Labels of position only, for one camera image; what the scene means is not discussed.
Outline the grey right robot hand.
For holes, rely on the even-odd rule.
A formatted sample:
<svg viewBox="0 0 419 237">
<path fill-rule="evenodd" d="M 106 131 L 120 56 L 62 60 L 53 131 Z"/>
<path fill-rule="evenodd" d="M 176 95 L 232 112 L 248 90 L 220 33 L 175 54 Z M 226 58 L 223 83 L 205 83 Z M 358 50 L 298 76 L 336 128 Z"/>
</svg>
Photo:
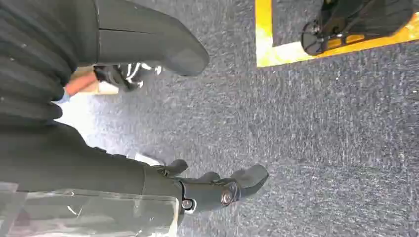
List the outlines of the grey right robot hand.
<svg viewBox="0 0 419 237">
<path fill-rule="evenodd" d="M 200 41 L 176 18 L 127 0 L 3 0 L 0 3 L 0 180 L 21 192 L 79 189 L 190 201 L 196 212 L 257 193 L 257 164 L 220 178 L 180 178 L 169 167 L 88 146 L 59 123 L 64 87 L 78 67 L 158 62 L 181 76 L 209 64 Z"/>
</svg>

